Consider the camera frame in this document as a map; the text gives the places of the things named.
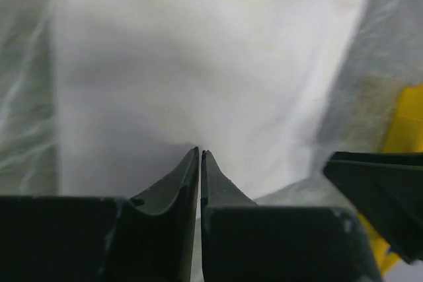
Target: yellow plastic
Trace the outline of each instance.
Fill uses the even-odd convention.
[[[382,152],[423,152],[423,85],[403,90]],[[388,253],[390,245],[362,215],[358,216],[369,237],[377,265],[384,275],[400,260],[400,257]]]

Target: white fabric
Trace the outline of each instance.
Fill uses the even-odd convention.
[[[63,194],[126,195],[193,145],[257,198],[307,177],[367,0],[58,0]]]

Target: white cloth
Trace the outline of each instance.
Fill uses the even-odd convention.
[[[125,195],[194,145],[249,197],[309,173],[367,0],[58,0],[61,192]]]

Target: yellow object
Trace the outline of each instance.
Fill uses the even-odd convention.
[[[423,85],[403,90],[382,152],[423,152]],[[369,237],[371,249],[382,274],[386,274],[400,257],[389,253],[390,245],[362,216],[358,215]]]

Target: white towel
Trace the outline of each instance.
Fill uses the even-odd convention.
[[[131,196],[192,146],[249,197],[309,175],[367,0],[58,0],[61,192]]]

